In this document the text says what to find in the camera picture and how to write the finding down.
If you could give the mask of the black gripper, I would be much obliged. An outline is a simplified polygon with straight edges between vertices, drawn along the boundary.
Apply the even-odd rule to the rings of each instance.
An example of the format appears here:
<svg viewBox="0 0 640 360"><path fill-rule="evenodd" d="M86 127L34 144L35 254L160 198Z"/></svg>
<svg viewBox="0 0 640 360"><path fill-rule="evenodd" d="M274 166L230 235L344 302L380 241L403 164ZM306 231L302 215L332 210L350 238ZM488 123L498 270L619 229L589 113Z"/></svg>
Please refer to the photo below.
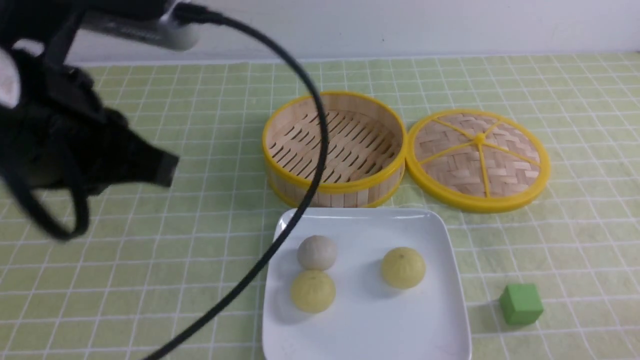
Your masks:
<svg viewBox="0 0 640 360"><path fill-rule="evenodd" d="M1 50L1 147L30 187L64 188L72 165L90 195L126 183L171 187L179 162L106 107L86 71L16 48Z"/></svg>

